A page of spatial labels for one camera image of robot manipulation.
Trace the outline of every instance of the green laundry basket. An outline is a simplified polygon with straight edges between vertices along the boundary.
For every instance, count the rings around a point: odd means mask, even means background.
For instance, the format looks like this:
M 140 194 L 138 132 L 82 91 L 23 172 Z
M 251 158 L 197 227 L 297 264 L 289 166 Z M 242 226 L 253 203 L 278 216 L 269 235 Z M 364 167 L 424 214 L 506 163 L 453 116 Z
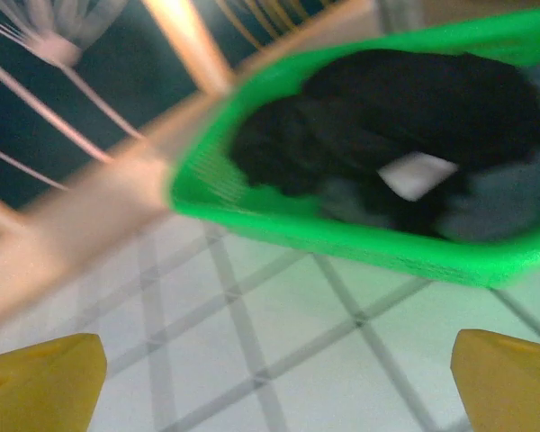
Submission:
M 305 52 L 250 78 L 194 143 L 169 186 L 183 214 L 218 222 L 238 234 L 364 261 L 431 279 L 499 287 L 540 266 L 540 229 L 489 245 L 455 244 L 317 216 L 316 198 L 293 199 L 272 188 L 249 188 L 225 154 L 240 122 L 258 106 L 297 92 L 300 82 L 332 59 L 362 49 L 471 52 L 515 65 L 540 62 L 540 9 L 392 35 Z

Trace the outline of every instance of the yellow plastic piece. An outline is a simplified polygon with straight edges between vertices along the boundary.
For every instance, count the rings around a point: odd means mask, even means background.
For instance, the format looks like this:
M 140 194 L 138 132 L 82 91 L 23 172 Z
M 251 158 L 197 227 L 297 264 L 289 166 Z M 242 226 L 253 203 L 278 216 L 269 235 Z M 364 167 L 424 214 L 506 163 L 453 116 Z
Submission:
M 85 432 L 105 376 L 97 335 L 0 355 L 0 432 Z
M 458 333 L 452 372 L 474 432 L 540 432 L 540 345 Z

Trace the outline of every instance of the white label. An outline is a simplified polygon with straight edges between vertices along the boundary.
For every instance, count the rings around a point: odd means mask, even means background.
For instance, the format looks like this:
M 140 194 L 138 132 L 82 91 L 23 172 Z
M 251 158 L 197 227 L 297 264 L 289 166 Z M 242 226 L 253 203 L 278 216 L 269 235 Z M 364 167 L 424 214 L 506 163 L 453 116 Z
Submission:
M 410 153 L 381 168 L 378 174 L 400 197 L 417 201 L 458 170 L 439 157 Z

